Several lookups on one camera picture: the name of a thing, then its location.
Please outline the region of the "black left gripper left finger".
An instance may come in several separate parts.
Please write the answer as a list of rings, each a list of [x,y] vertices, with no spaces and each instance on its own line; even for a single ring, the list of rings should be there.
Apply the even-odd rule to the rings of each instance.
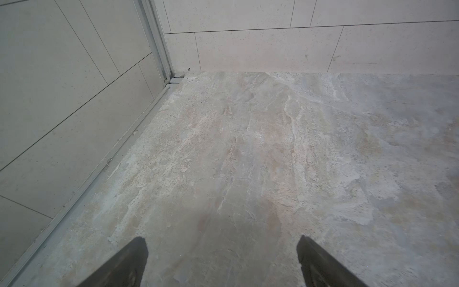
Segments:
[[[146,240],[131,240],[78,287],[139,287],[148,259]]]

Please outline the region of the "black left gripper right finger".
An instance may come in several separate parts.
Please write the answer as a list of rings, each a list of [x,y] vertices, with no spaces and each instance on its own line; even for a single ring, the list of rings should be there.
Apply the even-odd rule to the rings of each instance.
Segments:
[[[302,235],[296,246],[307,287],[367,287],[312,238]]]

